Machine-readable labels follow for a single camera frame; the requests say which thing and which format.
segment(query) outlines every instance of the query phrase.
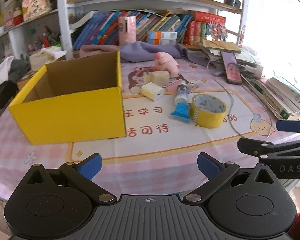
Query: smartphone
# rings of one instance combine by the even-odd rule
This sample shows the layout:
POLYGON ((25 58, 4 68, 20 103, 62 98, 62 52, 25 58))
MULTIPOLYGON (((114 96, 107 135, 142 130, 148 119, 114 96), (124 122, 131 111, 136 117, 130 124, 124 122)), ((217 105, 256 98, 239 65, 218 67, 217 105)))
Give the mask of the smartphone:
POLYGON ((230 84, 241 85, 242 80, 234 53, 222 51, 221 56, 226 68, 227 82, 230 84))

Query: roll of tape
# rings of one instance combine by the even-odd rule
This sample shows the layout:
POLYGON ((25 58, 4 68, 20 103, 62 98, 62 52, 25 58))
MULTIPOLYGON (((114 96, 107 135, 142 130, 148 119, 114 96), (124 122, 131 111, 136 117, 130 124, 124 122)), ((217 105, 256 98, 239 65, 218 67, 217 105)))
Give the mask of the roll of tape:
POLYGON ((221 99, 208 94, 198 94, 192 98, 190 118, 201 127, 218 128, 227 110, 227 105, 221 99))

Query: pink can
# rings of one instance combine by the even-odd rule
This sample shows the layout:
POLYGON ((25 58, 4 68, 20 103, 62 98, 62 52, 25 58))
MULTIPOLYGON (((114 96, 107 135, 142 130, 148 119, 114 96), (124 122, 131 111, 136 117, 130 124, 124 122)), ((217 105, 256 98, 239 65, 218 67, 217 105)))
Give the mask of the pink can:
POLYGON ((124 46, 137 41, 136 17, 121 16, 118 19, 119 45, 124 46))

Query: table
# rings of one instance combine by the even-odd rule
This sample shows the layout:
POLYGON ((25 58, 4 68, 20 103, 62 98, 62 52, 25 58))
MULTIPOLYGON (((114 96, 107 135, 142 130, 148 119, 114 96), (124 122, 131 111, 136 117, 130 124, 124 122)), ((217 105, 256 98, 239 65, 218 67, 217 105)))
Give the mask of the table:
MULTIPOLYGON (((197 93, 208 93, 230 105, 228 94, 212 79, 206 67, 192 64, 186 58, 177 62, 181 69, 179 78, 200 80, 189 102, 197 93)), ((42 163, 47 169, 58 168, 68 161, 77 163, 95 152, 102 156, 103 167, 92 181, 117 196, 172 194, 195 189, 206 181, 196 163, 202 151, 222 163, 233 161, 246 168, 254 167, 258 161, 238 151, 236 143, 240 136, 231 129, 229 118, 245 137, 263 140, 266 129, 271 129, 267 141, 283 143, 300 139, 300 134, 279 132, 271 127, 266 110, 256 98, 242 86, 227 84, 223 78, 218 81, 232 94, 234 107, 220 128, 205 129, 170 119, 175 96, 169 89, 155 102, 134 94, 142 84, 142 73, 152 71, 153 65, 153 61, 122 63, 125 138, 33 146, 9 110, 5 110, 0 117, 0 197, 8 199, 34 163, 42 163), (256 123, 253 115, 258 115, 260 122, 256 123)))

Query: open cardboard box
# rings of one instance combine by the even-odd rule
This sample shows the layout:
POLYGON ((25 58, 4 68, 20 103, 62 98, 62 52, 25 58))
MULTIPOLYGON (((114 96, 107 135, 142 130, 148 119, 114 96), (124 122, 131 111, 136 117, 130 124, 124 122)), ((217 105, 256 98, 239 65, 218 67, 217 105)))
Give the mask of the open cardboard box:
POLYGON ((9 110, 34 145, 124 137, 120 52, 44 65, 9 110))

